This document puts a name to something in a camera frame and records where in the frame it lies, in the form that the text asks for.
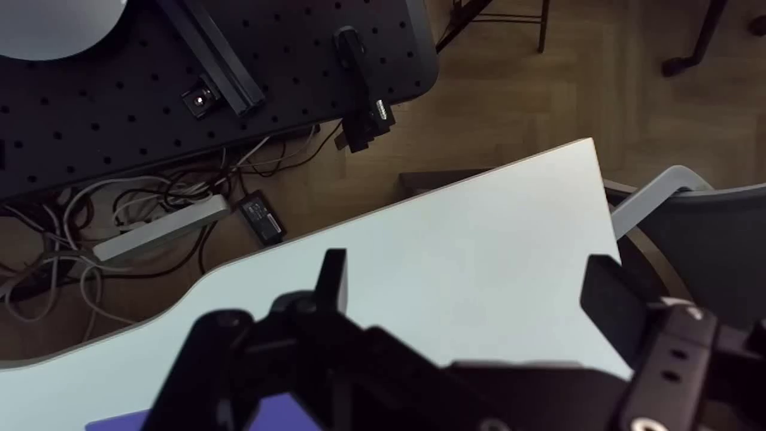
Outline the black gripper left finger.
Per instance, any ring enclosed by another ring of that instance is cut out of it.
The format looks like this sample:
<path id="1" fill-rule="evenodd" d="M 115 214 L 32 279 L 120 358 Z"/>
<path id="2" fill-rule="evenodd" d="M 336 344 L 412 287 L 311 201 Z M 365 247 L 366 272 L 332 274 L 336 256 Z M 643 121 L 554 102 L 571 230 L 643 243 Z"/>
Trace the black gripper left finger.
<path id="1" fill-rule="evenodd" d="M 314 287 L 314 304 L 322 311 L 347 309 L 347 250 L 329 248 Z"/>

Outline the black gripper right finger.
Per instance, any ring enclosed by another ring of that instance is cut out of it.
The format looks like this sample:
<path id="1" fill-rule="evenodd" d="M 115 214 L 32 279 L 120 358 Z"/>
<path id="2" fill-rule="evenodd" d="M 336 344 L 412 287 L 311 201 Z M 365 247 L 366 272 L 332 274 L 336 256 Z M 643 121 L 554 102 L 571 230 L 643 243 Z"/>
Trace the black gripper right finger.
<path id="1" fill-rule="evenodd" d="M 580 305 L 632 370 L 650 360 L 665 304 L 644 290 L 622 262 L 592 253 Z"/>

